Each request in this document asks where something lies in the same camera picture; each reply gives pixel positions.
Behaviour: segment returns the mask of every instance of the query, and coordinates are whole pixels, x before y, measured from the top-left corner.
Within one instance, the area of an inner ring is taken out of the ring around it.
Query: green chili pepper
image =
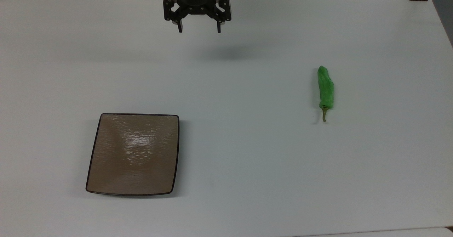
[[[319,97],[321,98],[319,108],[322,109],[322,120],[326,122],[327,110],[333,108],[333,82],[324,66],[317,69],[317,83],[319,84]]]

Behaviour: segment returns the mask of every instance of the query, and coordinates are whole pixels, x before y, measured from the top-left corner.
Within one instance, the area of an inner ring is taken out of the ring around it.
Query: white tabletop
[[[453,50],[431,1],[0,0],[0,235],[276,237],[453,225]],[[335,83],[320,120],[316,69]],[[175,189],[84,190],[101,113],[177,114]]]

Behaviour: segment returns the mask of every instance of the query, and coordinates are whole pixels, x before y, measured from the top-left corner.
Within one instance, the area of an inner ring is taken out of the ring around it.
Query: square plate
[[[111,195],[171,193],[178,149],[176,115],[102,114],[86,190]]]

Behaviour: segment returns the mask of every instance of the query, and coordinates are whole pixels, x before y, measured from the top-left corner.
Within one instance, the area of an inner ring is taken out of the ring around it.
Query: pepper stem
[[[323,107],[322,108],[322,122],[326,122],[326,113],[329,108]]]

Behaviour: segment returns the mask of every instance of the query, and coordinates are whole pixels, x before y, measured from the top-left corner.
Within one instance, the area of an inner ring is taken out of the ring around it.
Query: robotic arm
[[[175,3],[179,8],[172,11]],[[220,33],[220,26],[231,20],[230,0],[164,0],[164,18],[176,24],[179,32],[183,32],[182,19],[189,14],[207,15],[214,19]]]

